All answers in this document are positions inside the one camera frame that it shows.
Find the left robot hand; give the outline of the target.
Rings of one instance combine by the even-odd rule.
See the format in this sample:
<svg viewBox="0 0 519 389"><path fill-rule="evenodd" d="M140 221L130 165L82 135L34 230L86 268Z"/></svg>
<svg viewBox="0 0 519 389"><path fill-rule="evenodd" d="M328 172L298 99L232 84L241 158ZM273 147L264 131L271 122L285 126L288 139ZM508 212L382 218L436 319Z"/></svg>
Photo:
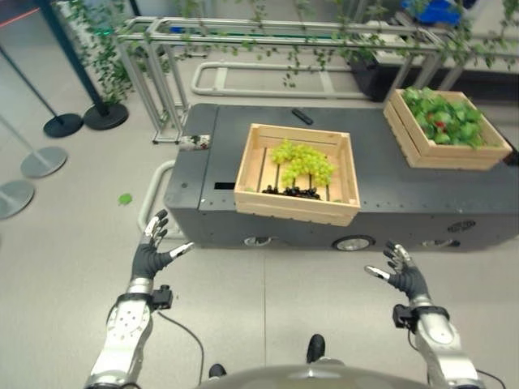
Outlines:
<svg viewBox="0 0 519 389"><path fill-rule="evenodd" d="M154 280L155 275L171 264L176 258L194 249L193 242L184 243L173 250L159 252L157 247L166 235L167 211L160 210L145 225L137 245L131 266L131 281L136 279Z"/></svg>

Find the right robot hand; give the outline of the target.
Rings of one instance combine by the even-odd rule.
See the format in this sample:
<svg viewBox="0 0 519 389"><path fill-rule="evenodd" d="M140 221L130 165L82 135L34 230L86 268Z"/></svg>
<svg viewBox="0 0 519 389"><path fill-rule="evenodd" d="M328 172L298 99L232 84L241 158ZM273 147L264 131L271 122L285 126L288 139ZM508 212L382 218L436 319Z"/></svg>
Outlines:
<svg viewBox="0 0 519 389"><path fill-rule="evenodd" d="M383 280L404 293L411 304L431 300L424 275L403 245L388 241L383 254L388 258L388 265L393 269L393 273L366 265L364 271L368 275Z"/></svg>

